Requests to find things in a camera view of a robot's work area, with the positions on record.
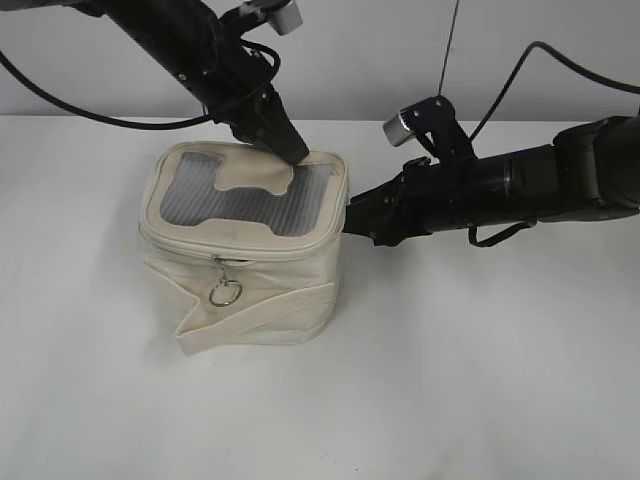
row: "black robotic arm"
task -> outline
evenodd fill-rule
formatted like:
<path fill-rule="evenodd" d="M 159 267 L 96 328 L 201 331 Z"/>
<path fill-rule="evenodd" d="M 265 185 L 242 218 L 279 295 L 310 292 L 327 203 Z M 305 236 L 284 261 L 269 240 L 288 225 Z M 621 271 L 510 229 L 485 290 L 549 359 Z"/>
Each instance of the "black robotic arm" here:
<path fill-rule="evenodd" d="M 241 38 L 267 22 L 281 35 L 297 28 L 295 0 L 252 0 L 220 18 L 200 0 L 0 0 L 0 11 L 52 5 L 109 16 L 238 140 L 293 165 L 309 154 L 271 85 L 277 53 Z"/>
<path fill-rule="evenodd" d="M 604 221 L 639 213 L 640 117 L 612 117 L 560 133 L 552 145 L 479 159 L 444 97 L 408 107 L 385 125 L 392 144 L 416 137 L 432 157 L 352 199 L 345 232 L 396 246 L 469 229 L 491 247 L 538 221 Z M 477 239 L 478 227 L 515 223 Z"/>

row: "metal key ring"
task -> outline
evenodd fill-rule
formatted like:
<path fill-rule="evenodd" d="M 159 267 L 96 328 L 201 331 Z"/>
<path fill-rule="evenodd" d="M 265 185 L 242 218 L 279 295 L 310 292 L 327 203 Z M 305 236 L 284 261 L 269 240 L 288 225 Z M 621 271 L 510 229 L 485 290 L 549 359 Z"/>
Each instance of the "metal key ring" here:
<path fill-rule="evenodd" d="M 216 302 L 213 299 L 213 295 L 216 293 L 216 290 L 220 287 L 234 287 L 235 288 L 235 293 L 233 294 L 233 296 L 231 297 L 230 300 L 226 301 L 226 302 Z M 220 283 L 218 285 L 216 285 L 215 287 L 213 287 L 211 289 L 211 292 L 209 292 L 209 302 L 211 303 L 211 305 L 213 305 L 214 307 L 228 307 L 229 305 L 233 305 L 234 303 L 236 303 L 238 301 L 238 299 L 240 298 L 240 295 L 242 295 L 242 284 L 236 280 L 227 280 L 226 282 Z"/>

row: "white table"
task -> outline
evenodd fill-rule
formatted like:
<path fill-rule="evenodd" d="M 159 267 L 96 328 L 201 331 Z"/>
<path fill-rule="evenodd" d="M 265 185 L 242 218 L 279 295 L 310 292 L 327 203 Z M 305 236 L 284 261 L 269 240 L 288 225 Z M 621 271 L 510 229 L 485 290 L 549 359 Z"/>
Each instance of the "white table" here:
<path fill-rule="evenodd" d="M 359 193 L 419 146 L 297 122 Z M 480 155 L 567 124 L 494 123 Z M 637 479 L 640 222 L 344 242 L 333 323 L 294 347 L 184 358 L 136 253 L 160 154 L 213 125 L 0 118 L 0 478 Z"/>

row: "cable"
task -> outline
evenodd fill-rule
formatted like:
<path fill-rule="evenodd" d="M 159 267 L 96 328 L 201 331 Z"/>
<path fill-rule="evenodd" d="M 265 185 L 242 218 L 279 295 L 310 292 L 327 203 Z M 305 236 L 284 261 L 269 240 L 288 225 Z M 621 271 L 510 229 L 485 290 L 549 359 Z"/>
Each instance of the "cable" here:
<path fill-rule="evenodd" d="M 544 42 L 533 42 L 531 45 L 529 45 L 526 48 L 526 50 L 524 51 L 524 53 L 520 57 L 520 60 L 516 64 L 516 67 L 513 69 L 513 72 L 511 72 L 511 75 L 509 76 L 509 79 L 507 80 L 507 83 L 505 83 L 504 87 L 502 88 L 502 91 L 498 95 L 498 98 L 496 98 L 495 102 L 493 102 L 493 105 L 491 105 L 491 108 L 489 109 L 489 111 L 482 118 L 482 120 L 480 121 L 480 123 L 478 124 L 478 126 L 476 127 L 474 132 L 471 134 L 471 140 L 475 140 L 475 138 L 480 134 L 480 132 L 485 127 L 485 125 L 487 124 L 489 119 L 493 116 L 495 111 L 498 109 L 498 107 L 502 103 L 502 100 L 504 100 L 505 95 L 507 94 L 507 92 L 511 88 L 511 85 L 513 84 L 514 80 L 518 76 L 518 73 L 520 73 L 520 70 L 522 69 L 523 65 L 525 64 L 527 58 L 529 57 L 531 52 L 533 50 L 535 50 L 536 48 L 544 50 L 549 55 L 551 55 L 553 58 L 555 58 L 558 62 L 562 63 L 565 67 L 573 70 L 578 75 L 581 75 L 581 76 L 583 76 L 583 77 L 585 77 L 585 78 L 587 78 L 587 79 L 589 79 L 589 80 L 591 80 L 591 81 L 593 81 L 595 83 L 598 83 L 598 84 L 603 85 L 605 87 L 613 88 L 615 90 L 620 90 L 622 92 L 632 93 L 634 95 L 640 95 L 640 87 L 638 87 L 638 86 L 629 85 L 629 84 L 621 83 L 621 82 L 616 82 L 615 80 L 611 80 L 610 78 L 603 77 L 602 75 L 598 75 L 597 73 L 592 72 L 591 70 L 588 70 L 587 68 L 583 67 L 582 65 L 579 65 L 576 62 L 574 62 L 573 60 L 571 60 L 570 58 L 566 57 L 565 55 L 560 53 L 558 50 L 553 48 L 551 45 L 548 45 L 548 44 L 546 44 Z"/>
<path fill-rule="evenodd" d="M 440 73 L 440 83 L 438 84 L 438 96 L 442 95 L 442 89 L 444 87 L 444 77 L 447 74 L 447 66 L 449 65 L 449 55 L 451 55 L 451 45 L 453 44 L 453 34 L 456 30 L 456 23 L 458 22 L 458 12 L 460 11 L 460 0 L 456 0 L 456 5 L 453 9 L 453 20 L 451 20 L 451 29 L 449 30 L 449 40 L 447 41 L 447 51 L 444 55 L 444 63 L 442 64 L 442 72 Z"/>
<path fill-rule="evenodd" d="M 50 93 L 44 91 L 38 87 L 35 83 L 29 80 L 18 68 L 9 61 L 9 59 L 0 51 L 0 65 L 7 69 L 7 71 L 13 75 L 22 85 L 31 90 L 34 94 L 42 98 L 43 100 L 55 105 L 62 110 L 66 110 L 69 113 L 78 115 L 80 117 L 88 118 L 100 123 L 106 123 L 107 125 L 113 125 L 116 127 L 131 128 L 135 130 L 178 130 L 180 128 L 193 127 L 194 125 L 200 125 L 208 122 L 211 117 L 209 115 L 203 115 L 191 120 L 183 120 L 180 122 L 170 123 L 141 123 L 141 122 L 129 122 L 126 120 L 119 120 L 117 118 L 107 117 L 97 113 L 89 112 L 82 108 L 78 108 L 74 105 L 66 103 L 57 97 L 54 97 Z"/>
<path fill-rule="evenodd" d="M 130 122 L 127 120 L 120 120 L 117 118 L 112 118 L 112 117 L 108 117 L 105 115 L 100 115 L 97 113 L 93 113 L 90 112 L 88 110 L 84 110 L 82 108 L 76 107 L 74 105 L 71 105 L 67 102 L 64 102 L 62 100 L 60 100 L 59 98 L 51 95 L 50 93 L 46 92 L 45 90 L 41 89 L 40 87 L 38 87 L 35 83 L 33 83 L 31 80 L 29 80 L 13 63 L 11 63 L 11 61 L 4 55 L 4 53 L 0 50 L 0 65 L 2 65 L 4 68 L 7 69 L 7 71 L 18 81 L 20 82 L 22 85 L 24 85 L 27 89 L 29 89 L 31 92 L 33 92 L 35 95 L 39 96 L 40 98 L 42 98 L 43 100 L 55 105 L 56 107 L 65 110 L 69 113 L 72 113 L 74 115 L 78 115 L 80 117 L 84 117 L 84 118 L 88 118 L 89 120 L 93 120 L 96 122 L 100 122 L 100 123 L 106 123 L 107 125 L 113 125 L 116 127 L 123 127 L 123 128 L 130 128 L 130 129 L 134 129 L 134 130 L 178 130 L 178 129 L 182 129 L 182 128 L 188 128 L 188 127 L 193 127 L 196 125 L 201 125 L 203 123 L 206 123 L 210 120 L 212 120 L 215 116 L 219 115 L 220 113 L 230 110 L 231 108 L 243 103 L 244 101 L 246 101 L 247 99 L 251 98 L 253 95 L 255 95 L 256 93 L 258 93 L 260 90 L 263 90 L 264 88 L 266 88 L 266 86 L 268 86 L 269 83 L 271 83 L 271 81 L 275 78 L 275 76 L 277 75 L 279 69 L 280 69 L 280 65 L 281 65 L 281 59 L 280 56 L 278 55 L 278 53 L 265 46 L 265 45 L 261 45 L 259 43 L 254 43 L 254 42 L 249 42 L 247 40 L 241 40 L 240 44 L 247 47 L 247 48 L 252 48 L 254 50 L 257 50 L 259 52 L 262 53 L 266 53 L 267 55 L 269 55 L 270 57 L 272 57 L 273 59 L 273 66 L 271 68 L 271 71 L 269 73 L 269 75 L 267 75 L 266 79 L 264 82 L 262 82 L 260 85 L 258 85 L 256 88 L 254 88 L 253 90 L 251 90 L 249 93 L 247 93 L 246 95 L 243 95 L 242 97 L 238 98 L 238 99 L 234 99 L 232 101 L 230 101 L 229 103 L 227 103 L 226 105 L 223 105 L 222 107 L 216 109 L 215 112 L 209 112 L 205 115 L 202 115 L 200 117 L 196 117 L 196 118 L 192 118 L 191 120 L 183 120 L 180 122 L 169 122 L 169 123 L 144 123 L 144 122 Z"/>

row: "fabric strap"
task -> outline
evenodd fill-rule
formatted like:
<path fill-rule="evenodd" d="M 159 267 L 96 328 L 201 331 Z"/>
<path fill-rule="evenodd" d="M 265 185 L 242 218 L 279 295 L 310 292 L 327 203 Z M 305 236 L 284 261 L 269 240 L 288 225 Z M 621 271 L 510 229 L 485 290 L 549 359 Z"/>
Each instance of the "fabric strap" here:
<path fill-rule="evenodd" d="M 277 322 L 284 316 L 309 308 L 316 311 L 323 306 L 331 306 L 335 300 L 335 284 L 326 283 L 271 297 L 211 324 L 199 297 L 154 268 L 149 270 L 152 281 L 160 293 L 172 304 L 187 311 L 175 335 L 180 348 L 188 356 L 229 343 L 234 337 L 254 328 Z M 310 329 L 316 330 L 317 325 L 313 325 Z M 290 343 L 299 341 L 302 340 L 292 340 Z"/>

